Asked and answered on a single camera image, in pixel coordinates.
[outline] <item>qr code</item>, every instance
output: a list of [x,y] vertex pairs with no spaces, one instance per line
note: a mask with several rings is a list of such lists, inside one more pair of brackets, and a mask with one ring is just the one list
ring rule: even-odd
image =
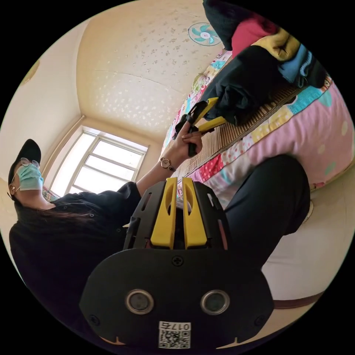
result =
[[190,332],[160,330],[159,347],[167,349],[189,349]]
[[160,322],[159,347],[164,349],[189,349],[191,325],[189,323]]

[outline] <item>woman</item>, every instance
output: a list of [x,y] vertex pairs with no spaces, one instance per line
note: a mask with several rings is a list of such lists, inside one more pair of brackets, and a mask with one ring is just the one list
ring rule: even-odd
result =
[[[24,144],[11,166],[9,192],[18,221],[9,238],[24,283],[54,317],[109,351],[116,347],[99,339],[79,310],[82,291],[93,269],[122,250],[123,226],[144,192],[171,177],[189,158],[188,143],[201,151],[201,134],[188,134],[189,128],[186,123],[164,159],[149,173],[117,192],[82,192],[46,201],[39,171],[41,152],[33,140]],[[246,178],[225,210],[233,247],[261,268],[281,237],[299,228],[309,205],[310,189],[302,166],[289,156],[265,161]],[[182,228],[181,218],[176,228]]]

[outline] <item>finger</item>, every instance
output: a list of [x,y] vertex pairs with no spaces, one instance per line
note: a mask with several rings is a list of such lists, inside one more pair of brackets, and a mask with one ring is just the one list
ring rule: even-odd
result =
[[182,126],[178,136],[180,137],[185,136],[185,134],[189,133],[190,128],[191,128],[190,122],[186,121],[185,124]]
[[187,138],[191,138],[191,137],[201,137],[202,134],[201,132],[192,132],[192,133],[188,133],[182,136],[182,139],[187,139]]
[[192,137],[189,139],[184,139],[184,143],[192,143],[196,145],[196,151],[199,153],[202,150],[202,140],[199,137]]

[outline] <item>blue cloth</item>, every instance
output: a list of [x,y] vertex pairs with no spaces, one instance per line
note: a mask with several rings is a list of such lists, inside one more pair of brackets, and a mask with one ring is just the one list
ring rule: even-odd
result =
[[295,115],[308,107],[313,101],[320,99],[324,94],[325,92],[319,88],[309,85],[297,95],[294,102],[287,105],[287,108]]
[[296,80],[295,80],[295,84],[299,88],[302,88],[304,86],[305,82],[307,82],[306,78],[309,74],[308,72],[309,72],[309,69],[311,66],[312,59],[313,59],[312,53],[310,51],[307,51],[306,59],[305,59],[304,63],[301,65],[300,72],[297,75]]
[[301,44],[296,56],[279,66],[279,72],[288,82],[295,82],[297,75],[300,74],[300,68],[307,59],[307,54],[308,50],[303,44]]

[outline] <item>cream wall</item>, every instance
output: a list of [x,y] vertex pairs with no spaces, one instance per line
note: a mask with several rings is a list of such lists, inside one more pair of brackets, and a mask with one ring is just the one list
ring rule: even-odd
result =
[[81,116],[76,88],[76,60],[84,22],[54,43],[40,58],[37,72],[20,86],[0,129],[0,178],[7,181],[9,167],[22,144],[34,139],[42,150],[42,165],[63,132]]
[[117,137],[127,139],[128,141],[148,147],[148,151],[142,163],[141,169],[139,170],[137,179],[140,179],[142,176],[147,174],[147,172],[149,172],[149,170],[154,166],[154,164],[160,158],[160,154],[163,146],[163,140],[154,141],[150,137],[138,134],[136,132],[132,132],[128,129],[121,128],[117,125],[108,122],[104,122],[92,118],[84,118],[81,124],[83,126],[94,128],[109,134],[113,134]]

